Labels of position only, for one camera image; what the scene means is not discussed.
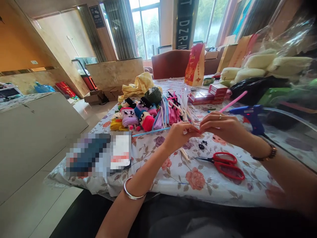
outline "floor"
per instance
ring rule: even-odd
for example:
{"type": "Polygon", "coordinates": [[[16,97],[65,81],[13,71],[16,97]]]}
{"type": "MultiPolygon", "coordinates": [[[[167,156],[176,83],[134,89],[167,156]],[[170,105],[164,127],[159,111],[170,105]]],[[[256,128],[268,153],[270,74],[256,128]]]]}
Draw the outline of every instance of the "floor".
{"type": "MultiPolygon", "coordinates": [[[[73,107],[87,121],[88,133],[116,102],[90,106],[80,100],[73,107]]],[[[79,188],[53,188],[43,179],[66,156],[61,150],[39,172],[0,206],[1,238],[48,238],[67,209],[82,191],[79,188]]]]}

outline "pipe cleaner doll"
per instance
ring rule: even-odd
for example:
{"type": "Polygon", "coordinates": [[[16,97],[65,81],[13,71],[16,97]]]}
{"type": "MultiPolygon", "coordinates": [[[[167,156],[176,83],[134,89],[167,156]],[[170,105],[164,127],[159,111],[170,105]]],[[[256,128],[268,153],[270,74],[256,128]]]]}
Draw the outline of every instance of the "pipe cleaner doll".
{"type": "Polygon", "coordinates": [[[154,124],[154,118],[145,110],[141,112],[141,115],[139,117],[139,122],[143,129],[146,132],[149,132],[152,130],[153,124],[154,124]]]}
{"type": "Polygon", "coordinates": [[[132,130],[134,125],[139,125],[138,117],[133,108],[123,107],[120,112],[122,114],[122,125],[124,127],[129,127],[129,129],[132,130]]]}
{"type": "Polygon", "coordinates": [[[123,108],[123,107],[130,107],[130,108],[134,109],[137,104],[138,104],[137,100],[132,100],[131,98],[127,98],[127,99],[123,100],[121,105],[118,106],[118,110],[121,110],[121,108],[123,108]]]}
{"type": "Polygon", "coordinates": [[[141,97],[134,111],[137,117],[140,117],[142,111],[148,111],[151,107],[151,103],[145,98],[141,97]]]}
{"type": "Polygon", "coordinates": [[[113,114],[111,118],[110,130],[112,131],[129,131],[122,125],[122,115],[120,112],[113,114]]]}

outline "red paper bag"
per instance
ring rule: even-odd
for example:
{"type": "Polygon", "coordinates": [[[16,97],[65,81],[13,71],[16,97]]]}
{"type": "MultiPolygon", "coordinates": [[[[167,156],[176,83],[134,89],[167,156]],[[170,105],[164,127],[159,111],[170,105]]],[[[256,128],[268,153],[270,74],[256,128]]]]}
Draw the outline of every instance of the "red paper bag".
{"type": "Polygon", "coordinates": [[[200,86],[205,73],[205,44],[198,43],[191,49],[189,62],[185,71],[185,83],[190,86],[200,86]]]}

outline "hot glue gun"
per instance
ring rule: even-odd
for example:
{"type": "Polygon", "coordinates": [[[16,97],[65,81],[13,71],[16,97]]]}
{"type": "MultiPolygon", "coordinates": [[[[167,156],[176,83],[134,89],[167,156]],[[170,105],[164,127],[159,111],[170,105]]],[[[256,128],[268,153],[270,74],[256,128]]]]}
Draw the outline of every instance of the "hot glue gun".
{"type": "Polygon", "coordinates": [[[250,122],[252,126],[252,134],[256,136],[264,134],[264,127],[258,118],[258,114],[263,113],[262,105],[238,107],[229,110],[229,113],[244,116],[247,119],[246,122],[250,122]]]}

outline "red scissors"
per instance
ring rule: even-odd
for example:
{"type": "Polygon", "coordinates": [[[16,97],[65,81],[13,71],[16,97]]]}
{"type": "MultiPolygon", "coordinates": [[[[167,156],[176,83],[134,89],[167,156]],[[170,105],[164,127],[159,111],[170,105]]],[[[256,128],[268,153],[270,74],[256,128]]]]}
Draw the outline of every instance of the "red scissors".
{"type": "Polygon", "coordinates": [[[237,158],[233,154],[217,152],[214,153],[212,158],[196,157],[195,159],[201,159],[213,163],[218,172],[226,177],[236,180],[245,179],[243,171],[235,166],[237,158]]]}

